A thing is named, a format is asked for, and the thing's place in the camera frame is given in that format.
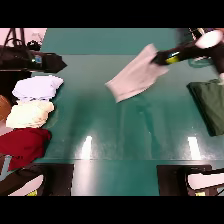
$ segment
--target cloth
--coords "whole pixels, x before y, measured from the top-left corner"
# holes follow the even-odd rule
[[[145,91],[159,76],[168,72],[167,66],[150,64],[156,52],[153,44],[147,45],[117,76],[105,84],[117,103]]]
[[[48,113],[54,110],[52,102],[33,100],[29,102],[17,101],[7,117],[6,127],[9,128],[39,128],[48,119]]]
[[[211,136],[224,134],[224,86],[219,80],[191,82],[188,89],[195,99]]]
[[[63,79],[56,76],[34,76],[18,81],[12,94],[23,102],[30,100],[49,101],[56,95],[56,90],[62,83]]]
[[[50,132],[40,128],[16,129],[0,136],[0,153],[13,156],[8,170],[24,167],[43,157],[44,143],[50,139]]]

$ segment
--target white wall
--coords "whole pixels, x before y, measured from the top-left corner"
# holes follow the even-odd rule
[[[9,32],[10,28],[0,28],[0,45],[3,45],[5,42],[5,38]],[[44,35],[46,33],[47,28],[24,28],[25,33],[25,41],[28,43],[29,41],[33,40],[34,33],[39,33],[42,38],[44,38]],[[19,28],[16,28],[16,34],[17,37],[20,39],[20,32]]]

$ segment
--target green table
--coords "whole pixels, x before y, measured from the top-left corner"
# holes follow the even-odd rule
[[[147,91],[118,104],[104,85],[145,45],[174,47],[175,32],[47,30],[42,51],[62,54],[68,66],[57,74],[64,85],[44,126],[53,138],[37,162],[74,163],[73,195],[158,195],[158,164],[224,167],[224,137],[208,135],[186,88],[191,81],[215,78],[212,67],[171,65]],[[189,137],[197,139],[199,152]]]

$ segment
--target white cloth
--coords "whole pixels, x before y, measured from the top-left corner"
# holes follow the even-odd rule
[[[34,76],[18,81],[12,94],[23,102],[30,100],[49,101],[56,95],[56,90],[62,83],[63,79],[56,76]]]
[[[52,102],[32,100],[29,102],[17,101],[7,117],[8,128],[39,128],[48,119],[48,113],[54,110]]]
[[[147,45],[117,76],[105,84],[113,93],[117,103],[143,92],[159,76],[168,72],[167,66],[150,64],[156,52],[153,44]]]

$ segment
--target cream cloth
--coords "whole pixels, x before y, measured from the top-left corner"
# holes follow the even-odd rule
[[[105,84],[117,103],[148,89],[159,76],[168,72],[167,66],[150,63],[156,52],[153,44],[147,45],[117,76]]]
[[[6,127],[9,128],[39,128],[48,119],[48,113],[54,110],[52,102],[33,100],[29,102],[17,101],[7,117]]]

